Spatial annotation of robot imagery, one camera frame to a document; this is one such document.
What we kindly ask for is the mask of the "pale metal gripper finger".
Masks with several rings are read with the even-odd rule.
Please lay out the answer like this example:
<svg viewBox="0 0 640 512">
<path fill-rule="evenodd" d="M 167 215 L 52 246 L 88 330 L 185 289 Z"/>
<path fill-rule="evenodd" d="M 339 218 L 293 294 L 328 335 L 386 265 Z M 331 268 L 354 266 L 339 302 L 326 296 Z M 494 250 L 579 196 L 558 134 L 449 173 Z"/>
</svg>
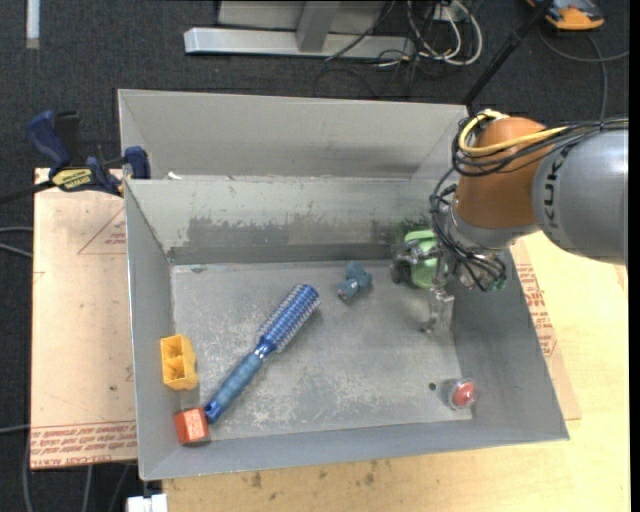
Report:
<svg viewBox="0 0 640 512">
<path fill-rule="evenodd" d="M 441 293 L 437 297 L 438 309 L 438 328 L 443 332 L 449 332 L 451 328 L 454 297 L 449 294 Z"/>
<path fill-rule="evenodd" d="M 440 321 L 440 301 L 437 294 L 430 293 L 428 297 L 428 316 L 421 323 L 420 330 L 425 333 L 433 333 Z"/>
</svg>

